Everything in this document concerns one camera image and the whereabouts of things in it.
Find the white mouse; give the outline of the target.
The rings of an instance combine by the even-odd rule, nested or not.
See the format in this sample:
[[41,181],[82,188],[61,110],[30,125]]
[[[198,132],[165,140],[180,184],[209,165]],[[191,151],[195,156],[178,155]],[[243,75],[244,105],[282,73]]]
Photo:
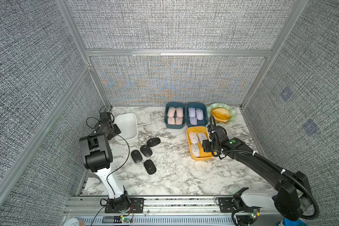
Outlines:
[[195,132],[190,132],[188,133],[188,138],[191,144],[198,144],[199,143],[199,138],[198,135]]
[[204,140],[208,140],[207,136],[205,133],[203,132],[200,132],[197,134],[198,135],[198,139],[199,139],[199,142],[202,144]]
[[200,157],[200,149],[197,144],[191,144],[190,151],[191,151],[192,156],[194,156],[195,158]]

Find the yellow storage box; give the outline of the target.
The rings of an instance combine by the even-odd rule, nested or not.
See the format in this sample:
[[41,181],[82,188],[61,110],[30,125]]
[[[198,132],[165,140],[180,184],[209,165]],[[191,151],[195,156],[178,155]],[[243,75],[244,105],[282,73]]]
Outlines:
[[[195,132],[196,134],[200,133],[200,132],[203,132],[206,134],[207,138],[209,138],[209,135],[208,135],[208,132],[207,132],[207,128],[206,127],[203,127],[203,126],[195,126],[195,127],[190,127],[186,130],[186,136],[187,136],[187,141],[188,141],[188,146],[189,146],[189,150],[190,150],[190,145],[191,145],[191,142],[189,141],[189,138],[188,138],[188,133],[190,132]],[[195,161],[207,161],[209,159],[211,159],[213,156],[211,153],[205,153],[203,151],[203,147],[202,147],[202,144],[199,142],[198,144],[198,147],[200,149],[200,157],[198,158],[195,158],[194,156],[192,156],[191,154],[191,151],[190,151],[190,154],[191,154],[191,158]]]

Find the white storage box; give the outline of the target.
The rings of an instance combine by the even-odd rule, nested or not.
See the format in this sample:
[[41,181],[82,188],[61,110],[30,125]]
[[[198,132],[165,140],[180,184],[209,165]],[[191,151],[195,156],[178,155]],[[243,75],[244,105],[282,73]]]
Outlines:
[[138,139],[137,117],[133,113],[122,114],[115,118],[115,124],[121,133],[115,136],[115,140],[119,144],[135,143]]

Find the white mouse front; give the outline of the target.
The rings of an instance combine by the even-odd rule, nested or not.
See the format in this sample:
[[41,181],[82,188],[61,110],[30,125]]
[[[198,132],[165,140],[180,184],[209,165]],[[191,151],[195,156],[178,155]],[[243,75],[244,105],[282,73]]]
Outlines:
[[197,144],[191,144],[190,151],[191,151],[192,156],[194,156],[195,158],[200,157],[200,149]]

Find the purple mouse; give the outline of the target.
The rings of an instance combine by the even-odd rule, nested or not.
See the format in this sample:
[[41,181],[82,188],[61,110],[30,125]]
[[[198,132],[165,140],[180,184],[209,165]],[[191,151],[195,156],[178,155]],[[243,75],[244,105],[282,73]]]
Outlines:
[[196,109],[195,113],[196,113],[196,118],[197,118],[198,121],[202,121],[204,119],[203,110]]
[[190,117],[189,123],[190,123],[190,125],[197,125],[197,118],[196,117]]
[[193,108],[193,107],[190,107],[188,108],[188,117],[191,118],[191,117],[196,117],[196,109]]

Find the purple mouse front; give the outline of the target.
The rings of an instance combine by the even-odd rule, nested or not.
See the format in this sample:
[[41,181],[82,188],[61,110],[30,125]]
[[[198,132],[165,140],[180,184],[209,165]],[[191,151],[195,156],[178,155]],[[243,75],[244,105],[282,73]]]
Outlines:
[[195,113],[196,113],[196,118],[197,118],[198,121],[202,121],[204,119],[203,110],[196,109]]

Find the teal storage box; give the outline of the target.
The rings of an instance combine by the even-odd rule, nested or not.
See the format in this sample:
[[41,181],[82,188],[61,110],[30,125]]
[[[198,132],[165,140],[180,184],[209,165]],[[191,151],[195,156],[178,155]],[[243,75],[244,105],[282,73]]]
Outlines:
[[[190,125],[190,123],[189,123],[188,108],[190,108],[190,107],[203,110],[204,119],[202,121],[197,121],[197,125]],[[206,109],[205,104],[199,103],[199,102],[189,102],[186,105],[186,117],[185,117],[185,119],[186,119],[186,124],[187,124],[188,127],[194,127],[194,126],[205,127],[205,126],[207,126],[207,124],[209,123],[209,117],[208,117],[208,114],[207,114],[207,109]]]
[[[175,107],[175,108],[177,108],[177,107],[182,107],[182,108],[183,108],[183,110],[184,110],[184,117],[183,117],[183,124],[182,124],[182,125],[169,125],[169,124],[167,123],[167,119],[168,119],[168,117],[167,117],[167,111],[168,111],[168,109],[169,109],[170,107]],[[181,103],[181,102],[169,102],[169,103],[166,104],[166,107],[165,107],[165,115],[164,115],[164,122],[165,122],[165,125],[166,125],[166,127],[167,127],[168,129],[182,129],[182,128],[185,126],[185,124],[186,124],[186,119],[185,119],[185,117],[186,117],[186,106],[185,106],[184,103]]]

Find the black mouse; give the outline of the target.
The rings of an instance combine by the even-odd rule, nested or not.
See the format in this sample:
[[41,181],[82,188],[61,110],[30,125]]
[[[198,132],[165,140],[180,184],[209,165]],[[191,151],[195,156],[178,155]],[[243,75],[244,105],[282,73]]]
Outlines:
[[160,143],[161,143],[161,139],[159,137],[153,137],[153,138],[150,138],[147,141],[147,146],[148,147],[155,147],[155,146],[159,145]]
[[149,175],[153,175],[157,171],[157,168],[152,160],[146,160],[144,162],[144,167]]
[[131,157],[132,157],[134,163],[140,163],[143,160],[143,157],[142,157],[141,152],[139,150],[131,151]]
[[147,145],[141,146],[140,151],[145,157],[151,157],[153,154],[151,148]]

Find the pink mouse with scroll wheel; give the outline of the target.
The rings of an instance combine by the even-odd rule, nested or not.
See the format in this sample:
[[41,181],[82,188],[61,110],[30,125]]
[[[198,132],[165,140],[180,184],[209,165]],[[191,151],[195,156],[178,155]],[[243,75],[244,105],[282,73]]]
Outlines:
[[182,107],[176,108],[176,117],[183,118],[184,117],[184,110]]

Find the black mouse front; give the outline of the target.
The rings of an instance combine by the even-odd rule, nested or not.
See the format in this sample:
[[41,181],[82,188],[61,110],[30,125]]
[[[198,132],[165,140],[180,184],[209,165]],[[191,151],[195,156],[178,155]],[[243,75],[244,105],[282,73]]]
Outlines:
[[144,162],[144,167],[149,175],[153,175],[157,171],[157,168],[152,160],[146,160]]

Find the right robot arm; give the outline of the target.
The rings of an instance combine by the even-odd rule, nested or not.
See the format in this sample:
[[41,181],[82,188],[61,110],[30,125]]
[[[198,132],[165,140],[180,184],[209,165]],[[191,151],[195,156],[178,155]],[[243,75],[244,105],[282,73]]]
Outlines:
[[300,171],[291,172],[252,150],[242,140],[229,138],[221,126],[207,127],[209,139],[203,141],[204,149],[220,160],[229,157],[249,167],[275,190],[276,194],[251,191],[242,188],[233,195],[232,218],[242,211],[274,209],[291,221],[314,220],[320,215],[320,208],[311,192],[308,177]]

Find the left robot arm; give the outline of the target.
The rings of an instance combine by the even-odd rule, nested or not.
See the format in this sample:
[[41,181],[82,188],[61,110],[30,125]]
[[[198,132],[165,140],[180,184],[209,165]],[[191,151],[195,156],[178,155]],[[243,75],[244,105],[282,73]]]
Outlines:
[[95,173],[104,184],[108,198],[106,210],[127,213],[132,205],[125,187],[115,176],[111,167],[114,158],[109,140],[121,133],[114,124],[114,116],[110,112],[101,112],[93,131],[79,140],[84,167]]

